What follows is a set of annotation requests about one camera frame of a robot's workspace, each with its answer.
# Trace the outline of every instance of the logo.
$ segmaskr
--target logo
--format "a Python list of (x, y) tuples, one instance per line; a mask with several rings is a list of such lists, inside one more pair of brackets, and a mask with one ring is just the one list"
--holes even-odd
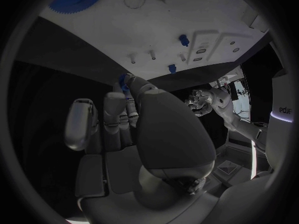
[(282, 108), (282, 107), (280, 107), (279, 108), (279, 112), (281, 113), (289, 113), (289, 114), (291, 114), (292, 113), (292, 109), (290, 109), (290, 108), (287, 108), (287, 107), (284, 107), (284, 108)]

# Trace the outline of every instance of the purple light strip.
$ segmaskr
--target purple light strip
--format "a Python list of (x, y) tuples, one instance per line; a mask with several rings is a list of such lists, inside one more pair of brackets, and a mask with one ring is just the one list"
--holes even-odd
[(282, 121), (286, 121), (286, 122), (290, 122), (290, 123), (293, 122), (292, 120), (289, 120), (289, 119), (280, 118), (280, 117), (276, 116), (275, 114), (273, 114), (273, 112), (271, 112), (270, 115), (271, 115), (272, 117), (277, 118), (277, 119), (280, 119), (280, 120), (282, 120)]

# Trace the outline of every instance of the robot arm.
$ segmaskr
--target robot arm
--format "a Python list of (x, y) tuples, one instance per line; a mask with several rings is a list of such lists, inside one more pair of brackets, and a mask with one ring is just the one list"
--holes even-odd
[(192, 110), (195, 111), (196, 116), (203, 116), (211, 112), (210, 106), (215, 112), (224, 120), (224, 125), (231, 131), (237, 131), (243, 136), (253, 141), (256, 148), (265, 153), (265, 133), (266, 127), (257, 127), (252, 123), (241, 120), (241, 118), (233, 112), (233, 103), (229, 93), (226, 89), (210, 90), (193, 90), (192, 95), (185, 101)]

